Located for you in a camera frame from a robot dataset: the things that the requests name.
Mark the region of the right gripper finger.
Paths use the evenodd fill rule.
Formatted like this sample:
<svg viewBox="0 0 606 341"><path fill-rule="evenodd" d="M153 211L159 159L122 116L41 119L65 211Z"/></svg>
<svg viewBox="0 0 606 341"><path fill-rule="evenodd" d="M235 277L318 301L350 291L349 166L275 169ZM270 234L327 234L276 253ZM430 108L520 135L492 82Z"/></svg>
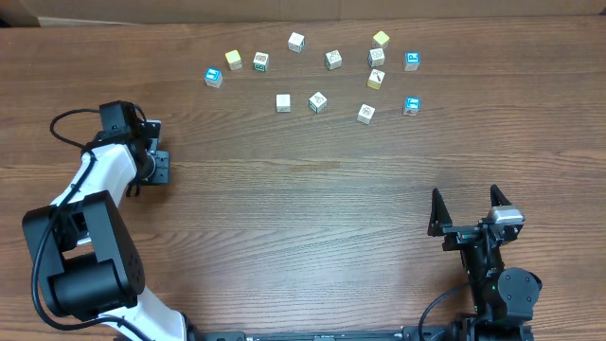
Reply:
<svg viewBox="0 0 606 341"><path fill-rule="evenodd" d="M445 236L453 227L453 221L438 188L432 191L432 210L427 234L431 237Z"/></svg>
<svg viewBox="0 0 606 341"><path fill-rule="evenodd" d="M496 184L490 186L490 201L492 206L511 206L510 200Z"/></svg>

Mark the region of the plain white block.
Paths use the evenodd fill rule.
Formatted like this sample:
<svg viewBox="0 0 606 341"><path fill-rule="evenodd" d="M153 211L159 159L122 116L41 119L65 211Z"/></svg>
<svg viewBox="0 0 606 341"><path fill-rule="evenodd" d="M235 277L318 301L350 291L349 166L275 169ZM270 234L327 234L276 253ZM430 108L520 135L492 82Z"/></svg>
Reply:
<svg viewBox="0 0 606 341"><path fill-rule="evenodd" d="M291 112L291 95L290 94L277 94L276 95L276 111L278 113L290 113Z"/></svg>

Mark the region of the white block green triangle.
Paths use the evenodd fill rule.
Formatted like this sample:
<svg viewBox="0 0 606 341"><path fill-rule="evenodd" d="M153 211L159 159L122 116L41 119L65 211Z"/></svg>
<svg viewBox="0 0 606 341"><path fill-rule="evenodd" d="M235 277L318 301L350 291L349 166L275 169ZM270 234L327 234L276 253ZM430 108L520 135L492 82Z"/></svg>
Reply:
<svg viewBox="0 0 606 341"><path fill-rule="evenodd" d="M328 99L321 92L316 92L309 97L308 105L316 114L319 114L327 107Z"/></svg>

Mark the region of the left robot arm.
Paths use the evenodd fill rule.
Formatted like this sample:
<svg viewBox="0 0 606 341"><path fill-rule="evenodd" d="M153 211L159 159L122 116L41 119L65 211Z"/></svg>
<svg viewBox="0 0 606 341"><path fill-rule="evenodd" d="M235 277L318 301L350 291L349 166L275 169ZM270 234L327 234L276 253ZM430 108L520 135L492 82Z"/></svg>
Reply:
<svg viewBox="0 0 606 341"><path fill-rule="evenodd" d="M169 182L162 124L128 101L96 110L102 128L79 144L81 166L48 206L22 221L32 258L33 306L60 331L107 325L129 340L193 340L195 327L146 285L143 262L118 206Z"/></svg>

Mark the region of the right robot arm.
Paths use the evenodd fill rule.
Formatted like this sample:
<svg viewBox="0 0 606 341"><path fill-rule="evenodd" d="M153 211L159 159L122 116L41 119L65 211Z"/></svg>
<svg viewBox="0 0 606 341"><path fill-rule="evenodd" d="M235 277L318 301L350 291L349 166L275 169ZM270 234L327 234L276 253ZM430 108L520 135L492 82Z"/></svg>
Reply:
<svg viewBox="0 0 606 341"><path fill-rule="evenodd" d="M522 211L495 185L490 187L491 208L475 225L454 225L438 189L432 191L432 211L427 234L444 239L442 249L460 253L468 281L436 298L422 313L418 335L424 340L427 315L445 298L471 290L474 312L459 314L433 340L508 341L532 340L531 327L542 281L517 267L507 268L500 247L517 240L524 223Z"/></svg>

